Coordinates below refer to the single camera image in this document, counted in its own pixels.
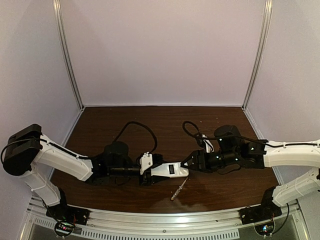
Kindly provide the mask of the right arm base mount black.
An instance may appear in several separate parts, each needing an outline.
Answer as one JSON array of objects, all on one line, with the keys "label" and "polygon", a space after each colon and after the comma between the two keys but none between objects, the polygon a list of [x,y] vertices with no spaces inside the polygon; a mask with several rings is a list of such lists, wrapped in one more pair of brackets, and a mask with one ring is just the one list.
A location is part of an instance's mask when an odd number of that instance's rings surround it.
[{"label": "right arm base mount black", "polygon": [[247,206],[238,211],[243,225],[271,220],[272,217],[282,215],[281,207],[273,203],[273,192],[275,189],[275,186],[268,188],[264,192],[259,205]]}]

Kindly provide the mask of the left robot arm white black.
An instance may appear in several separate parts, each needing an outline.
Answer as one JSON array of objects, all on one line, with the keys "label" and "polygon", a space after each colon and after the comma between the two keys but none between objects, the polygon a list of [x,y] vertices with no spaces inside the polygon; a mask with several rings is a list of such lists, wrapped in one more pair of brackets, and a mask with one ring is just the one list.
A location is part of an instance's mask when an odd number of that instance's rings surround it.
[{"label": "left robot arm white black", "polygon": [[23,179],[50,210],[66,209],[68,204],[64,191],[40,172],[38,164],[67,173],[90,185],[102,184],[109,178],[138,177],[141,186],[148,186],[187,175],[180,171],[180,163],[164,161],[162,155],[153,151],[142,153],[132,161],[128,145],[118,140],[106,145],[98,155],[81,155],[52,141],[42,133],[38,124],[12,135],[1,151],[0,160],[4,170]]}]

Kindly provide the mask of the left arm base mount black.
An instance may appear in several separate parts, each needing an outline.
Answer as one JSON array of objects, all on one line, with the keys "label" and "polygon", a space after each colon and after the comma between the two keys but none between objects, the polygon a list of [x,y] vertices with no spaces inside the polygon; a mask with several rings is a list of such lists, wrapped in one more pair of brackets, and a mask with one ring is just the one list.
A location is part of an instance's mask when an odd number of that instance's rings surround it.
[{"label": "left arm base mount black", "polygon": [[46,216],[70,224],[85,226],[89,219],[90,211],[85,208],[68,205],[64,191],[61,188],[58,188],[58,190],[60,193],[60,200],[58,204],[46,207]]}]

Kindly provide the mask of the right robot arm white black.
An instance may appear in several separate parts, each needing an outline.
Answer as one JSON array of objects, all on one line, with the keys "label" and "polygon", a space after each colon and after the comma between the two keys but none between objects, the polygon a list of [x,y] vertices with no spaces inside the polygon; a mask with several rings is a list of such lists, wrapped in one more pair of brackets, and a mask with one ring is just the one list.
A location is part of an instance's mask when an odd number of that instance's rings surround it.
[{"label": "right robot arm white black", "polygon": [[223,125],[211,138],[217,141],[217,151],[193,151],[181,167],[204,173],[217,172],[227,166],[264,169],[278,166],[305,166],[311,169],[296,179],[264,192],[261,205],[283,207],[320,188],[320,142],[276,142],[244,137],[235,125]]}]

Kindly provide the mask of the clear handle screwdriver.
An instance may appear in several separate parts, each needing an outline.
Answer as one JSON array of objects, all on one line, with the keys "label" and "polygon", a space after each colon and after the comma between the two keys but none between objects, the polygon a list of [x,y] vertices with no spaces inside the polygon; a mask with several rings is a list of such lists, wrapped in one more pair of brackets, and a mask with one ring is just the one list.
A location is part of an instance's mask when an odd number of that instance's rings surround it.
[{"label": "clear handle screwdriver", "polygon": [[188,177],[186,177],[185,179],[184,179],[184,181],[182,182],[182,184],[180,184],[179,186],[178,186],[178,188],[176,189],[176,191],[172,194],[172,196],[170,197],[170,200],[173,202],[177,197],[178,197],[178,195],[180,194],[180,192],[182,191],[182,189],[184,188],[184,186],[185,186],[185,184],[186,184],[186,182],[188,181]]}]

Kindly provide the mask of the red white remote control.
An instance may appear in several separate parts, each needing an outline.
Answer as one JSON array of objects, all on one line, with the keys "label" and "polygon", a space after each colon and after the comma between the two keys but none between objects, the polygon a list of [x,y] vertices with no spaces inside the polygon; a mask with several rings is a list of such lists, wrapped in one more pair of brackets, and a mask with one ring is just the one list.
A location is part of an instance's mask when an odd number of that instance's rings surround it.
[{"label": "red white remote control", "polygon": [[167,162],[151,169],[151,176],[167,178],[186,178],[189,170],[181,166],[181,162]]}]

